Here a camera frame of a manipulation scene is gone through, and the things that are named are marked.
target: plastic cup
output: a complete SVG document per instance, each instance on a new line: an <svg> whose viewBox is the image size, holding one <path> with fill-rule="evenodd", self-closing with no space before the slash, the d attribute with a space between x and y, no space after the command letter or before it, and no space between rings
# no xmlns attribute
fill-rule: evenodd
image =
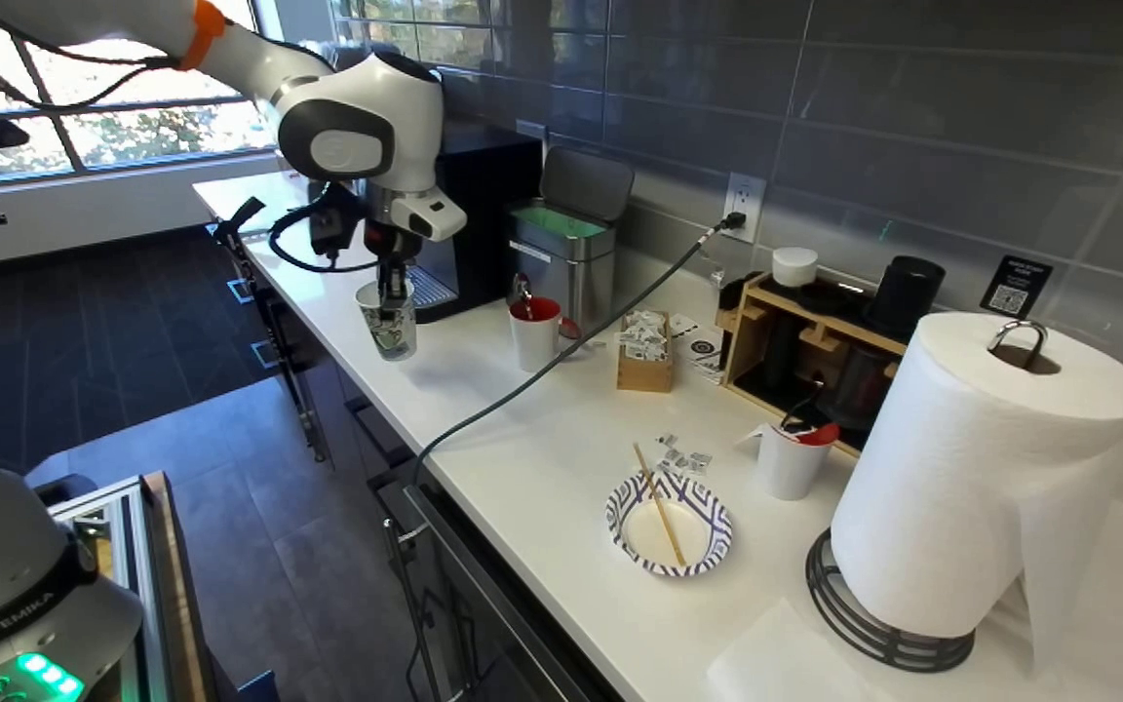
<svg viewBox="0 0 1123 702"><path fill-rule="evenodd" d="M365 281L357 288L357 308L364 308L364 320L365 320L365 333L379 348L383 360L404 360L412 356L418 348L418 326L412 326L412 291L404 291L403 303L384 308L379 300L379 281Z"/></svg>
<svg viewBox="0 0 1123 702"><path fill-rule="evenodd" d="M530 296L509 303L514 356L527 373L542 369L558 356L562 303Z"/></svg>
<svg viewBox="0 0 1123 702"><path fill-rule="evenodd" d="M824 477L830 443L800 443L783 429L761 433L755 470L776 500L802 500L809 485Z"/></svg>

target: black appliance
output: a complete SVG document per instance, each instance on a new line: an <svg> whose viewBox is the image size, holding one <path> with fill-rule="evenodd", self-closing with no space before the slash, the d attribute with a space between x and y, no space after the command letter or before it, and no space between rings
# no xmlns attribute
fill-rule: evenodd
<svg viewBox="0 0 1123 702"><path fill-rule="evenodd" d="M444 127L436 184L466 212L466 226L412 258L409 281L422 322L509 291L509 212L538 195L542 145L488 125Z"/></svg>
<svg viewBox="0 0 1123 702"><path fill-rule="evenodd" d="M893 258L870 303L870 326L908 338L916 320L935 303L947 269L924 258Z"/></svg>

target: chopsticks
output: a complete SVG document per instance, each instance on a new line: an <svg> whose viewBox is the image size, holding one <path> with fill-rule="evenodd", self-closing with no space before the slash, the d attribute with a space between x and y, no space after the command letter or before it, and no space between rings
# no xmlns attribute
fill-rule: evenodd
<svg viewBox="0 0 1123 702"><path fill-rule="evenodd" d="M656 513L662 518L662 530L665 530L665 539L672 539L673 561L685 567L683 547L678 547L678 534L673 534L673 522L672 522L672 513L665 513L665 504L662 504L662 496L659 496L656 485L652 485L652 466L646 466L646 459L644 459L640 440L636 440L636 455L640 455L640 477L644 477L644 485L646 485L646 496L652 496L652 504L656 504Z"/></svg>

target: gray tile backsplash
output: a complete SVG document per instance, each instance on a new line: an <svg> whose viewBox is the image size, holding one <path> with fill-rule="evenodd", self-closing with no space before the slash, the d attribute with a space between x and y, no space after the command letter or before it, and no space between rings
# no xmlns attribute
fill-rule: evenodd
<svg viewBox="0 0 1123 702"><path fill-rule="evenodd" d="M672 258L766 178L752 245L876 284L895 252L973 308L998 258L1055 265L1037 320L1123 360L1123 2L1116 0L365 0L442 63L465 122L542 122L640 167L625 245Z"/></svg>

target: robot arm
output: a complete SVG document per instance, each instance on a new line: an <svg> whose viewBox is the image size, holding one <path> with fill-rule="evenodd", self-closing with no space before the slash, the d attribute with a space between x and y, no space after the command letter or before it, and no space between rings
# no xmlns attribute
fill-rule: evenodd
<svg viewBox="0 0 1123 702"><path fill-rule="evenodd" d="M403 58L365 49L330 71L319 53L231 24L209 0L0 0L0 27L70 47L137 37L278 108L287 167L319 184L365 178L369 222L422 240L465 229L436 186L442 86Z"/></svg>

